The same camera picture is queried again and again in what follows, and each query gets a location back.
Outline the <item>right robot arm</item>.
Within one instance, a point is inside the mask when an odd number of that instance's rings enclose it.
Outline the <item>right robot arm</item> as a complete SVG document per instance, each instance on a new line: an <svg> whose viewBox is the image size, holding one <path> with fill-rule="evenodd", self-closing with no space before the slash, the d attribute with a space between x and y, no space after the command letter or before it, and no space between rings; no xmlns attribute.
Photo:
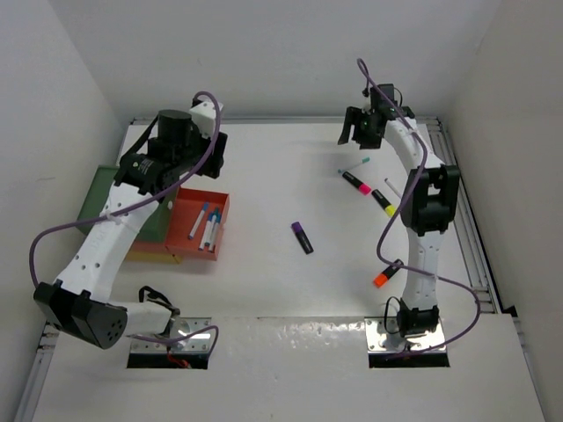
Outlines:
<svg viewBox="0 0 563 422"><path fill-rule="evenodd" d="M410 108L394 98L392 84L366 87L363 107L346 110L338 144L352 140L362 149L378 149L386 140L407 173L400 220L406 227L409 255L406 286L399 299L398 335L421 335L436 329L435 293L439 249L457 209L460 171L444 164L422 138Z"/></svg>

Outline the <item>lavender fineliner pen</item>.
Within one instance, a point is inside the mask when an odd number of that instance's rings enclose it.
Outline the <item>lavender fineliner pen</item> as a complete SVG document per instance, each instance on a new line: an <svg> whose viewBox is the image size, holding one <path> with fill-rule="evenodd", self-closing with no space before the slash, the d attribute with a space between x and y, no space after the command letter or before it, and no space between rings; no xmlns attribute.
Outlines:
<svg viewBox="0 0 563 422"><path fill-rule="evenodd" d="M204 217L205 214L207 213L207 210L208 210L208 203L207 203L207 202L204 202L203 205L202 205L202 207L201 207L201 210L200 210L199 214L197 215L197 217L196 217L196 219L195 219L195 221L194 221L193 227L191 228L191 230L190 230L190 232L189 232L189 234L188 234L188 239L189 239L189 240L194 239L194 237L195 237L195 235L196 235L196 233L197 233L197 230L199 229L199 227L200 227L200 225L201 225L201 222L202 222L202 220L203 220L203 217Z"/></svg>

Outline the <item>teal fineliner pen top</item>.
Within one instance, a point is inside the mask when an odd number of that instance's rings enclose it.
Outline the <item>teal fineliner pen top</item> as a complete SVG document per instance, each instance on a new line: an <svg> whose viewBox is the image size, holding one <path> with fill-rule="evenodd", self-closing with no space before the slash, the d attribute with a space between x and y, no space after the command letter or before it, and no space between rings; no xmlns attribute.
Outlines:
<svg viewBox="0 0 563 422"><path fill-rule="evenodd" d="M359 166L361 166L361 165L364 165L364 164L368 163L369 161L370 161L370 157L366 156L366 157L362 158L362 159L361 159L360 161L358 161L358 162L355 162L355 163L353 163L353 164L344 166L343 168L339 168L339 169L337 170L337 172L338 172L338 174L343 174L344 172L351 171L351 170L353 170L353 169L355 169L355 168L357 168L357 167L359 167Z"/></svg>

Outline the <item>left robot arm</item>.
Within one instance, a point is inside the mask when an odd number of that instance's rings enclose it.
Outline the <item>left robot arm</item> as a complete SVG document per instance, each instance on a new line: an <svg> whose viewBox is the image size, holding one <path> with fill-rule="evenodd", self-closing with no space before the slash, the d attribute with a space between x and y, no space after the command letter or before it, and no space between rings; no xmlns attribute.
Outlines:
<svg viewBox="0 0 563 422"><path fill-rule="evenodd" d="M140 229L166 197L195 174L217 178L227 136L221 108L162 110L122 155L106 201L79 250L33 299L59 331L106 350L123 337L166 341L179 311L167 302L111 302L113 283Z"/></svg>

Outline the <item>pink highlighter marker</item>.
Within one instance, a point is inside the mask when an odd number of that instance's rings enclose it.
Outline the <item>pink highlighter marker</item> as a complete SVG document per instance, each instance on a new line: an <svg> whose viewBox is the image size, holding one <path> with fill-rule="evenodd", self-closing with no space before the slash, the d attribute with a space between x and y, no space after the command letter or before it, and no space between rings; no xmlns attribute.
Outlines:
<svg viewBox="0 0 563 422"><path fill-rule="evenodd" d="M371 193L371 187L362 182L349 171L344 171L342 173L342 177L362 195L369 195Z"/></svg>

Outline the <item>coral drawer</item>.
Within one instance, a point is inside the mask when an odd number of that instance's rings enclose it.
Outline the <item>coral drawer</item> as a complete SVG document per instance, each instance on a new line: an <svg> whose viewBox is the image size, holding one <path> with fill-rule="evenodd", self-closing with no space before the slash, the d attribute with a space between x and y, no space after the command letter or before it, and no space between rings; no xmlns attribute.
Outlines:
<svg viewBox="0 0 563 422"><path fill-rule="evenodd" d="M216 261L229 209L227 193L180 188L145 223L127 259L166 264Z"/></svg>

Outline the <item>purple highlighter marker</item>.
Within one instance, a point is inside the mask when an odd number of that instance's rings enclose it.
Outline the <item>purple highlighter marker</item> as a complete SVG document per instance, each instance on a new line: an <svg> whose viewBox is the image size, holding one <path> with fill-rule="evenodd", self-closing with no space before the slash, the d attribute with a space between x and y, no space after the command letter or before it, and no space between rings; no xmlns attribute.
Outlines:
<svg viewBox="0 0 563 422"><path fill-rule="evenodd" d="M296 237L296 240L302 247L303 252L307 255L312 254L314 249L300 222L293 222L291 224L291 229Z"/></svg>

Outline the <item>yellow bottom drawer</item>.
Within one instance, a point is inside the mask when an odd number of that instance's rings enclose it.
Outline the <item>yellow bottom drawer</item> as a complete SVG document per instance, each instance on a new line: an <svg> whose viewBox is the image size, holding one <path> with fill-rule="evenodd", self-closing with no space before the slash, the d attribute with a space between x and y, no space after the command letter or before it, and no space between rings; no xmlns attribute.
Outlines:
<svg viewBox="0 0 563 422"><path fill-rule="evenodd" d="M177 265L183 261L183 258L169 252L153 252L153 251L129 251L125 259L127 261L160 263Z"/></svg>

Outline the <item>light blue fineliner pen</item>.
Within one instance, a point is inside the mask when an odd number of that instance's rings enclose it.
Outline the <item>light blue fineliner pen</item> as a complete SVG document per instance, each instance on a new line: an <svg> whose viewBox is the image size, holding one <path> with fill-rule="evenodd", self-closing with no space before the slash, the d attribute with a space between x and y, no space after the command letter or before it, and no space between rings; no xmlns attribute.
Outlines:
<svg viewBox="0 0 563 422"><path fill-rule="evenodd" d="M213 226L212 226L212 230L210 232L209 235L209 242L208 242L208 252L213 252L215 249L215 245L216 245L216 238L218 235L218 231L220 228L220 223L221 223L221 219L222 216L219 212L215 213L215 220L213 221Z"/></svg>

